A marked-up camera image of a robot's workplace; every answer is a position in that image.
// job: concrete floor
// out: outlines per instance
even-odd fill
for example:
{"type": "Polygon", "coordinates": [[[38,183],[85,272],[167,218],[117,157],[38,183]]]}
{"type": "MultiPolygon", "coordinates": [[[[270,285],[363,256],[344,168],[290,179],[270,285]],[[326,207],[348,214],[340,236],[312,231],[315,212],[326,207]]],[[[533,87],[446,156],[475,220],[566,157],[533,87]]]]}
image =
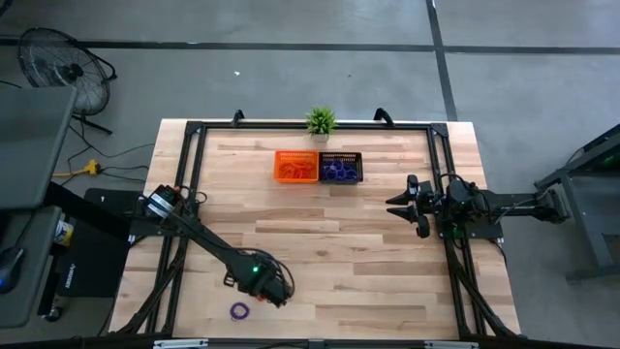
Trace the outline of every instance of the concrete floor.
{"type": "MultiPolygon", "coordinates": [[[[620,46],[620,3],[612,0],[437,0],[447,45],[620,46]]],[[[432,44],[423,0],[19,0],[0,18],[0,35],[47,26],[80,39],[221,43],[432,44]]],[[[155,141],[168,117],[299,118],[315,105],[339,118],[371,117],[377,107],[402,120],[446,120],[432,53],[97,49],[114,64],[106,110],[93,118],[114,130],[88,130],[103,151],[155,141]]],[[[27,85],[15,48],[0,48],[0,79],[27,85]]],[[[490,189],[532,191],[573,151],[620,121],[620,56],[449,54],[459,120],[477,130],[490,189]],[[528,159],[527,163],[514,159],[528,159]]],[[[82,148],[65,141],[65,159],[82,148]]],[[[106,161],[148,164],[149,148],[106,161]]],[[[94,157],[78,157],[80,164],[94,157]]],[[[129,175],[145,177],[144,173],[129,175]]],[[[68,187],[133,188],[106,177],[68,187]]],[[[516,310],[524,334],[619,346],[620,284],[569,286],[564,273],[592,263],[573,222],[503,221],[516,310]]],[[[92,335],[110,300],[76,300],[56,324],[34,319],[0,341],[92,335]]]]}

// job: metal stand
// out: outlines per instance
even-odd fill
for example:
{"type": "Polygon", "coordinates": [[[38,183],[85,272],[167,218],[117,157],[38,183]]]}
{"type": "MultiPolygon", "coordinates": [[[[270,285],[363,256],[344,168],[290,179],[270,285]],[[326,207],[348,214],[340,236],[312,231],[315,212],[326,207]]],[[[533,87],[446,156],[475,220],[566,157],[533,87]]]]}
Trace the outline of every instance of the metal stand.
{"type": "Polygon", "coordinates": [[[86,126],[90,126],[90,127],[94,128],[94,129],[97,129],[97,130],[99,130],[101,132],[104,132],[104,133],[108,134],[108,136],[112,134],[112,131],[110,129],[107,129],[104,126],[98,125],[98,124],[96,124],[94,122],[90,122],[90,121],[86,120],[86,118],[84,116],[72,115],[71,117],[74,118],[75,120],[79,120],[79,122],[83,123],[86,126]]]}
{"type": "Polygon", "coordinates": [[[620,275],[620,264],[614,262],[606,242],[606,237],[620,235],[620,217],[613,208],[620,205],[620,124],[580,151],[566,166],[535,183],[539,190],[562,185],[575,224],[590,242],[597,265],[567,273],[570,283],[620,275]]]}

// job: blue object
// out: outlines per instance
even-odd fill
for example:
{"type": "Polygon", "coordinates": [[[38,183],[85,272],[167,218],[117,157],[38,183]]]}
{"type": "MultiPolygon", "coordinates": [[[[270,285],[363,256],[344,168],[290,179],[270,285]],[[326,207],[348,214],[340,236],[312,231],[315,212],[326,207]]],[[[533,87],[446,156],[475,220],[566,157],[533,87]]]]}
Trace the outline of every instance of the blue object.
{"type": "Polygon", "coordinates": [[[238,301],[231,306],[231,317],[233,321],[243,320],[250,315],[250,307],[247,306],[244,302],[238,301]],[[243,309],[242,313],[237,313],[236,310],[238,308],[243,309]]]}
{"type": "Polygon", "coordinates": [[[11,292],[19,280],[23,248],[9,247],[0,251],[0,294],[11,292]]]}
{"type": "Polygon", "coordinates": [[[331,163],[324,165],[323,169],[325,179],[328,180],[357,180],[357,170],[340,159],[334,159],[331,163]]]}

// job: black mat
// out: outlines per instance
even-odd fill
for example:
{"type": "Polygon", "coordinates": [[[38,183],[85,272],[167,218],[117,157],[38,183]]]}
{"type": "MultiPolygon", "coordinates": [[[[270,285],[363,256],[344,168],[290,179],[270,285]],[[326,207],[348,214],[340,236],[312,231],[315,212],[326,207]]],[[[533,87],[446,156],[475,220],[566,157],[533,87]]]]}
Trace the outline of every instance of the black mat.
{"type": "MultiPolygon", "coordinates": [[[[131,211],[140,192],[91,188],[84,199],[117,214],[131,211]]],[[[78,221],[69,251],[61,260],[56,293],[63,297],[114,297],[125,268],[129,243],[78,221]]]]}

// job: desk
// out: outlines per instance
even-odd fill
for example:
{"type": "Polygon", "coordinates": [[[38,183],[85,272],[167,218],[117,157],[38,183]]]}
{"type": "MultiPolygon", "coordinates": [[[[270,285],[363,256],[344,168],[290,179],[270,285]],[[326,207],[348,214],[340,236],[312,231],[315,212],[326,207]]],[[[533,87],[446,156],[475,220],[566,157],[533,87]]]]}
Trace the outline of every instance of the desk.
{"type": "Polygon", "coordinates": [[[0,92],[0,209],[33,208],[46,196],[49,179],[76,100],[72,87],[0,92]]]}
{"type": "MultiPolygon", "coordinates": [[[[162,120],[147,193],[174,182],[186,121],[162,120]]],[[[449,134],[456,171],[484,187],[473,125],[449,123],[449,134]]],[[[193,158],[190,152],[186,182],[193,158]]],[[[202,222],[232,245],[259,247],[286,263],[296,293],[280,309],[238,293],[222,284],[224,266],[191,243],[174,336],[457,338],[443,244],[434,232],[418,238],[415,226],[385,211],[385,200],[404,190],[406,175],[431,178],[423,133],[343,130],[320,147],[297,130],[209,130],[201,168],[199,190],[208,195],[202,222]],[[272,178],[273,150],[317,147],[362,152],[364,181],[337,186],[272,178]],[[236,301],[249,304],[246,320],[231,321],[236,301]]],[[[125,325],[151,291],[161,243],[146,238],[129,252],[111,331],[125,325]]],[[[481,293],[518,332],[501,254],[485,240],[473,240],[472,251],[481,293]]],[[[166,295],[163,300],[165,308],[166,295]]],[[[473,328],[471,302],[464,301],[473,328]]],[[[160,325],[165,313],[160,310],[160,325]]]]}
{"type": "Polygon", "coordinates": [[[25,251],[19,281],[11,292],[0,295],[0,309],[3,313],[10,314],[0,316],[0,329],[21,327],[30,319],[60,219],[60,208],[51,206],[12,212],[8,227],[2,232],[0,249],[15,245],[31,215],[32,222],[24,232],[21,243],[25,251]]]}

